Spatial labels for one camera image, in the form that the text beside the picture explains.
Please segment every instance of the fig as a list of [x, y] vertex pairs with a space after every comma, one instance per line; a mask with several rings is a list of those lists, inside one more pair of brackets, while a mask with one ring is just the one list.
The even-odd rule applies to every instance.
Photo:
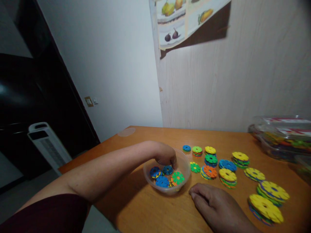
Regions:
[[173, 33], [172, 38], [173, 39], [177, 39], [178, 38], [178, 31], [176, 31], [176, 29], [174, 28], [175, 32]]
[[171, 35], [167, 34], [164, 39], [165, 41], [169, 42], [171, 40]]

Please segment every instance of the circular mark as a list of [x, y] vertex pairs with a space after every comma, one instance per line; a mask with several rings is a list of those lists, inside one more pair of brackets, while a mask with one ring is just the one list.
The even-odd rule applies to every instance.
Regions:
[[120, 137], [127, 137], [130, 136], [131, 134], [133, 134], [135, 132], [135, 128], [127, 128], [125, 130], [122, 130], [121, 132], [118, 133], [118, 136]]

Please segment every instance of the stack of plastic discs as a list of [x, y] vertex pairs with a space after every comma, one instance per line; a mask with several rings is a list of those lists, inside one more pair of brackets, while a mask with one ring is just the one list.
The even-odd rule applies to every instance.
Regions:
[[192, 155], [195, 158], [200, 158], [202, 156], [202, 148], [201, 147], [193, 147]]
[[233, 163], [242, 169], [246, 169], [249, 165], [248, 156], [246, 154], [243, 154], [241, 152], [233, 152]]
[[235, 189], [237, 184], [237, 178], [234, 172], [229, 169], [220, 169], [219, 177], [221, 183], [229, 189]]
[[171, 187], [174, 187], [174, 186], [177, 186], [177, 184], [174, 182], [173, 180], [173, 177], [171, 177], [171, 179], [169, 180], [169, 185], [168, 185], [170, 188]]
[[215, 168], [215, 167], [217, 167], [218, 160], [217, 160], [216, 156], [207, 154], [207, 155], [205, 155], [204, 162], [207, 166], [211, 166], [211, 167]]
[[156, 181], [155, 184], [157, 186], [160, 186], [162, 188], [168, 188], [169, 187], [169, 181], [168, 178], [166, 178], [165, 176], [159, 176]]
[[181, 184], [184, 180], [185, 178], [181, 172], [174, 172], [171, 177], [171, 182], [174, 184], [174, 186]]
[[254, 216], [268, 226], [284, 222], [281, 211], [268, 199], [252, 194], [248, 198], [249, 209]]
[[184, 146], [182, 147], [182, 150], [185, 151], [185, 152], [189, 152], [189, 151], [191, 151], [191, 147], [188, 146], [188, 145], [184, 145]]
[[199, 173], [201, 171], [200, 166], [195, 162], [190, 162], [191, 171], [194, 173]]
[[211, 155], [216, 156], [216, 150], [215, 150], [214, 147], [209, 147], [209, 146], [207, 146], [207, 147], [205, 147], [205, 154], [206, 154], [206, 155], [207, 155], [207, 154], [211, 154]]
[[257, 192], [278, 207], [290, 198], [282, 187], [269, 181], [261, 181], [257, 186]]
[[215, 168], [210, 166], [203, 166], [200, 172], [201, 176], [206, 180], [212, 180], [217, 177], [217, 171]]
[[154, 166], [153, 168], [151, 168], [149, 173], [150, 173], [150, 176], [154, 179], [162, 175], [161, 169], [158, 166]]
[[229, 169], [232, 172], [235, 172], [237, 169], [236, 165], [229, 160], [220, 160], [219, 161], [219, 168], [220, 169], [222, 169], [222, 168]]
[[164, 168], [162, 169], [162, 173], [164, 175], [170, 175], [173, 173], [173, 168], [172, 166], [168, 165], [168, 166], [164, 166]]
[[247, 168], [244, 170], [245, 175], [251, 180], [261, 182], [266, 179], [265, 175], [255, 168]]

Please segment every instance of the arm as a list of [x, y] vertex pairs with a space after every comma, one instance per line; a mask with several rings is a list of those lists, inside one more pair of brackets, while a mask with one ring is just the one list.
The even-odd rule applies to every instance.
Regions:
[[102, 155], [67, 172], [44, 187], [18, 211], [58, 194], [77, 194], [94, 203], [119, 179], [150, 159], [156, 159], [162, 165], [172, 164], [176, 168], [173, 148], [163, 143], [145, 141]]

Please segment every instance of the hand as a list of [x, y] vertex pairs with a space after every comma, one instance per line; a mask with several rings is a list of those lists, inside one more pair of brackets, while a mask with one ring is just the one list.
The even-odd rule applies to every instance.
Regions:
[[197, 183], [189, 190], [189, 194], [214, 232], [260, 232], [226, 191]]
[[174, 170], [177, 169], [177, 160], [175, 150], [167, 144], [155, 142], [156, 156], [155, 160], [161, 165], [172, 165]]

